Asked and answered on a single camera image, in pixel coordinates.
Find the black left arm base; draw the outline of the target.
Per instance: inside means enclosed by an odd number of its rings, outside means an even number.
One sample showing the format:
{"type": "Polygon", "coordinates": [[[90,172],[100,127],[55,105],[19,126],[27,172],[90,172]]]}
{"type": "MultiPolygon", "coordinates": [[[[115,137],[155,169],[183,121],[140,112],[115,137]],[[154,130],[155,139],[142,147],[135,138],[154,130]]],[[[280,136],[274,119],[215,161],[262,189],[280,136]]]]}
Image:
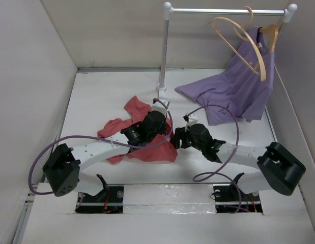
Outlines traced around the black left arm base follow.
{"type": "Polygon", "coordinates": [[[78,214],[122,214],[124,185],[109,186],[102,175],[96,175],[102,190],[95,196],[79,193],[75,212],[78,214]]]}

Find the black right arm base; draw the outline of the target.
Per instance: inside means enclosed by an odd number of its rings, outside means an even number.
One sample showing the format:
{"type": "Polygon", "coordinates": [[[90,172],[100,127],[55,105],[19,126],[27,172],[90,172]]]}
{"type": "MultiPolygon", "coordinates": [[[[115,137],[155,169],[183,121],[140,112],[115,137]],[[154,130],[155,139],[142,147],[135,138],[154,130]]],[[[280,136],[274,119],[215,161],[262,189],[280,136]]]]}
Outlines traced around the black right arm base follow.
{"type": "Polygon", "coordinates": [[[228,183],[213,184],[210,198],[215,201],[215,208],[220,213],[263,213],[259,193],[257,195],[243,193],[236,184],[244,173],[239,173],[234,179],[223,173],[216,173],[229,180],[228,183]]]}

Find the red t shirt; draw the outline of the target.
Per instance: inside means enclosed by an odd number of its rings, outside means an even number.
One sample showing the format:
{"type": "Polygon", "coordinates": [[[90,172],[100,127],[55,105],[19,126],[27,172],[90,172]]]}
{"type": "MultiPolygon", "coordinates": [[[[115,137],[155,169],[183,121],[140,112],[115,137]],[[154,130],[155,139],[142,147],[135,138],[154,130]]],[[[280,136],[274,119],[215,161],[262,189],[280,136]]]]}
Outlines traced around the red t shirt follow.
{"type": "MultiPolygon", "coordinates": [[[[137,96],[134,96],[126,103],[124,109],[128,112],[131,118],[126,120],[120,118],[110,120],[103,129],[97,132],[98,137],[110,137],[128,126],[142,121],[148,112],[151,111],[152,107],[140,101],[137,96]]],[[[176,160],[177,155],[178,153],[173,145],[169,141],[166,141],[162,145],[154,148],[135,150],[126,155],[114,156],[107,160],[111,164],[116,164],[124,157],[128,157],[129,159],[138,159],[143,162],[167,161],[172,163],[176,160]]]]}

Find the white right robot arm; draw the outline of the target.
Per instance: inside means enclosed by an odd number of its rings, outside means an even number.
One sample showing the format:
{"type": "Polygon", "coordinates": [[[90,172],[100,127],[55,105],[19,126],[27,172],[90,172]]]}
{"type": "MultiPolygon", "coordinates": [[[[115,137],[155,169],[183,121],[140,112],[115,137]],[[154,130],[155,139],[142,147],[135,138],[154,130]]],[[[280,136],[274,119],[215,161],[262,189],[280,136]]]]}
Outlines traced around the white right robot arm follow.
{"type": "Polygon", "coordinates": [[[255,173],[239,173],[229,192],[232,198],[241,200],[247,194],[270,190],[292,195],[306,171],[305,166],[280,143],[266,147],[233,145],[212,138],[202,124],[177,128],[170,140],[175,149],[193,147],[211,162],[230,163],[255,168],[255,173]]]}

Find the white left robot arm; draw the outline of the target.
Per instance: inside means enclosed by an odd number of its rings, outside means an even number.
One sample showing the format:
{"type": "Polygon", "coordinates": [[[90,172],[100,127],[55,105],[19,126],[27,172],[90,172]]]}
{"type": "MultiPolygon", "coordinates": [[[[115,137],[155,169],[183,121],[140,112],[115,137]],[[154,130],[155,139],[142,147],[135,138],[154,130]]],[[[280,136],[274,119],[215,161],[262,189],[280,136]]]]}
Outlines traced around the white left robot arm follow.
{"type": "Polygon", "coordinates": [[[125,155],[136,150],[153,148],[152,141],[157,135],[166,133],[166,112],[153,110],[143,121],[122,129],[107,139],[68,147],[58,145],[43,166],[43,172],[56,197],[65,196],[72,191],[90,195],[96,201],[106,199],[110,187],[102,175],[89,179],[82,171],[108,158],[125,155]]]}

